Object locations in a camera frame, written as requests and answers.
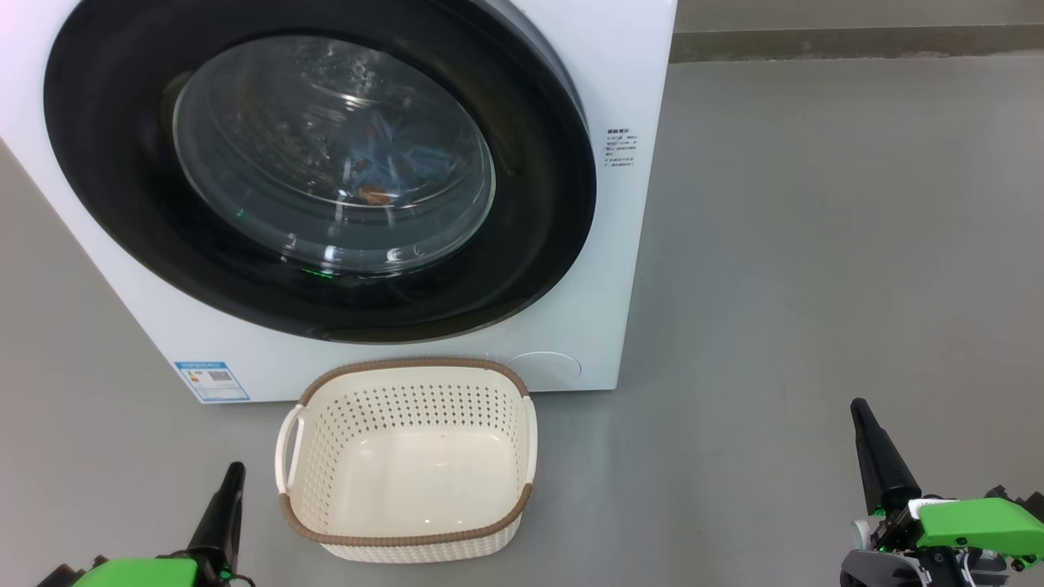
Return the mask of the blue printed garment cream lining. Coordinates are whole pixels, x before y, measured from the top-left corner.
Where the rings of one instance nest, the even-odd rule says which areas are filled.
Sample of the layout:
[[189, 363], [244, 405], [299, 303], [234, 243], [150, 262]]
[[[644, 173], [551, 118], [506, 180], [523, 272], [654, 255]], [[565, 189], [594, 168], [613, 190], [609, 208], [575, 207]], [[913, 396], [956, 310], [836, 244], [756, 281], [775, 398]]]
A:
[[370, 207], [400, 204], [403, 179], [397, 168], [400, 152], [394, 134], [387, 117], [378, 112], [350, 127], [345, 138], [347, 171], [342, 181], [350, 199]]

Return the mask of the blue energy label sticker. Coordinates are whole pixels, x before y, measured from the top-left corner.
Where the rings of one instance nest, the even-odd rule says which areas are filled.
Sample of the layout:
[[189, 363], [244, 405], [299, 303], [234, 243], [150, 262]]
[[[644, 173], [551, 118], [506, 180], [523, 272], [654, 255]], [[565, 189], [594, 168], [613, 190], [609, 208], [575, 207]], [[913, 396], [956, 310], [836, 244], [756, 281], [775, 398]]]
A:
[[201, 404], [244, 404], [250, 395], [227, 363], [173, 363]]

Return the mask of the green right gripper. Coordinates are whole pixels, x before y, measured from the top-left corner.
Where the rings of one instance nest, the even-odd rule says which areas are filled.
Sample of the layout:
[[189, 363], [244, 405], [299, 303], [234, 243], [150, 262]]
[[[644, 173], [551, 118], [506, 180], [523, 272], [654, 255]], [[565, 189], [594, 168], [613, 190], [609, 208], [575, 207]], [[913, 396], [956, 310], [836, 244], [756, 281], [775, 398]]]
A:
[[1044, 565], [1044, 495], [923, 497], [864, 398], [850, 404], [868, 518], [852, 523], [855, 549], [840, 587], [1006, 587]]

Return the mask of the steel washer drum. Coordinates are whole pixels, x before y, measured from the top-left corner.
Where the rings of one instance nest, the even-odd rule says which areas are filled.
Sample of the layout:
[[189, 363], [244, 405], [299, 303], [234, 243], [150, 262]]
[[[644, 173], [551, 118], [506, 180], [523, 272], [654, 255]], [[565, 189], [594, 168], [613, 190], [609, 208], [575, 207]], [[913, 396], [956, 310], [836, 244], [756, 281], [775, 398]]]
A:
[[[373, 112], [395, 134], [471, 138], [469, 174], [403, 182], [399, 205], [350, 199], [345, 138]], [[257, 244], [328, 274], [437, 263], [476, 234], [497, 191], [484, 135], [440, 83], [335, 38], [259, 38], [221, 52], [180, 90], [172, 130], [180, 167], [216, 214]]]

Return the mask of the white front-load washing machine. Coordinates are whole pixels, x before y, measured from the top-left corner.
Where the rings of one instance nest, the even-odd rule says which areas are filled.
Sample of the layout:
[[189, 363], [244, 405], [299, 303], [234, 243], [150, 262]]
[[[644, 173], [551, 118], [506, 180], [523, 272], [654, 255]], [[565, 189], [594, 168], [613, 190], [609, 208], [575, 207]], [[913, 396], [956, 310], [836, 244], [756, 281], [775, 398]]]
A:
[[[64, 177], [42, 105], [50, 51], [82, 0], [0, 0], [0, 140], [172, 370], [173, 363], [227, 363], [253, 404], [294, 400], [321, 374], [345, 363], [428, 356], [506, 363], [533, 351], [582, 363], [582, 376], [562, 391], [611, 390], [622, 363], [678, 0], [484, 2], [511, 11], [541, 48], [555, 52], [569, 75], [591, 137], [596, 204], [582, 253], [548, 294], [512, 316], [455, 337], [406, 343], [296, 337], [182, 294], [109, 237]], [[604, 167], [607, 130], [639, 135], [634, 166]]]

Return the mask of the black printed text label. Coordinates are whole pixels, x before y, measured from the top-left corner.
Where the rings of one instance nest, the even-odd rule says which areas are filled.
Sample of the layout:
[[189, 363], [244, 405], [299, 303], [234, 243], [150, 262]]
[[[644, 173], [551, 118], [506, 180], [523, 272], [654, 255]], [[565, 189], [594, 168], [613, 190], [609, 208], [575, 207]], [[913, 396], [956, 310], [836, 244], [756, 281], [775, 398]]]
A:
[[607, 168], [626, 168], [636, 164], [640, 137], [633, 130], [607, 130], [603, 146], [603, 165]]

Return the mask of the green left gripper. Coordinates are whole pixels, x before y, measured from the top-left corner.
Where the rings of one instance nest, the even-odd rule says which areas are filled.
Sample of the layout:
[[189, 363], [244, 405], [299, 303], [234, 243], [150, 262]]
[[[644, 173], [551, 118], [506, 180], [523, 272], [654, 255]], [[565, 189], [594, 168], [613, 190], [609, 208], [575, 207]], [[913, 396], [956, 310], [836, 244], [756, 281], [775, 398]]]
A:
[[246, 466], [231, 463], [188, 551], [155, 558], [95, 558], [90, 569], [60, 564], [35, 587], [226, 587], [237, 569]]

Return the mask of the cream perforated laundry basket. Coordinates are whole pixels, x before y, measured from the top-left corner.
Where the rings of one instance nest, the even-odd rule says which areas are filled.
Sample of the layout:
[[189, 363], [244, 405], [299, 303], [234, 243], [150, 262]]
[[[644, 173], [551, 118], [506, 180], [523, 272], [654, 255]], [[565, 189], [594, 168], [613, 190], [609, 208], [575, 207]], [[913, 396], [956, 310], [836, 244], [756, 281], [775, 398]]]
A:
[[302, 538], [349, 561], [438, 563], [511, 543], [537, 456], [532, 397], [506, 365], [400, 358], [309, 384], [277, 432], [272, 473]]

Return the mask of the round white filter cover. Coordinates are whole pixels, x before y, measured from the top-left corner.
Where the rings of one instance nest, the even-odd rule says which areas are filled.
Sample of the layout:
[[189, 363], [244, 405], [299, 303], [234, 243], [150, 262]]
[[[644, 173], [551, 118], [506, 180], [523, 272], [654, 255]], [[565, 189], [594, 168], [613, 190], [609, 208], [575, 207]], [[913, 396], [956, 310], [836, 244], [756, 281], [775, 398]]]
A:
[[582, 376], [582, 363], [573, 357], [551, 351], [524, 353], [506, 362], [530, 390], [571, 389]]

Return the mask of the dark washing machine door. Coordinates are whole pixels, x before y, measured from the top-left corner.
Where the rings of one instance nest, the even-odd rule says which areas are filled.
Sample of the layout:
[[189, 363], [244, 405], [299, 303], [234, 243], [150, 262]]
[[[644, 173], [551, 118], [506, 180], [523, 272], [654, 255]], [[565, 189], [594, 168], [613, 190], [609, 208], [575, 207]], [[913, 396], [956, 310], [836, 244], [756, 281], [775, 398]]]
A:
[[[180, 90], [259, 38], [335, 38], [440, 83], [484, 135], [493, 208], [418, 271], [319, 272], [252, 241], [190, 185], [173, 143]], [[532, 305], [567, 274], [595, 214], [596, 164], [555, 52], [484, 0], [82, 0], [47, 63], [42, 105], [64, 177], [95, 222], [157, 277], [296, 337], [455, 337]]]

